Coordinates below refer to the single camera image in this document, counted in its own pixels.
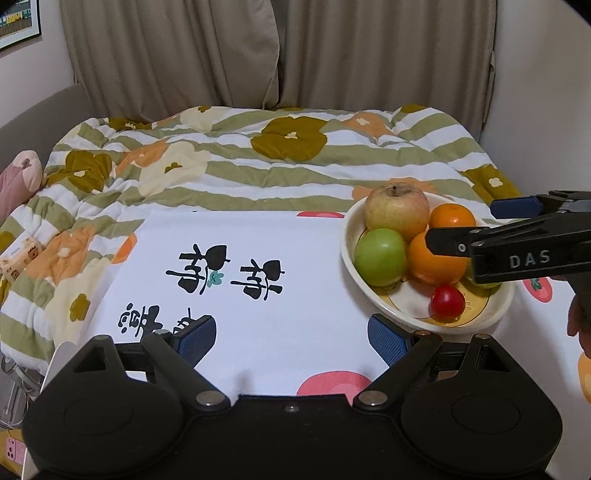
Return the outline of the person's right hand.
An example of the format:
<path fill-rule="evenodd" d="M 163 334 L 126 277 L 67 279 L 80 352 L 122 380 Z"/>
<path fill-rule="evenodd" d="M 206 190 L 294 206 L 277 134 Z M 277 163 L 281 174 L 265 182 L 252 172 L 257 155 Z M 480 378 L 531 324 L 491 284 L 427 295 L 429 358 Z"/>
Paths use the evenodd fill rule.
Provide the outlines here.
<path fill-rule="evenodd" d="M 591 358 L 591 331 L 587 317 L 576 294 L 569 307 L 567 321 L 567 335 L 577 337 L 579 344 L 587 358 Z"/>

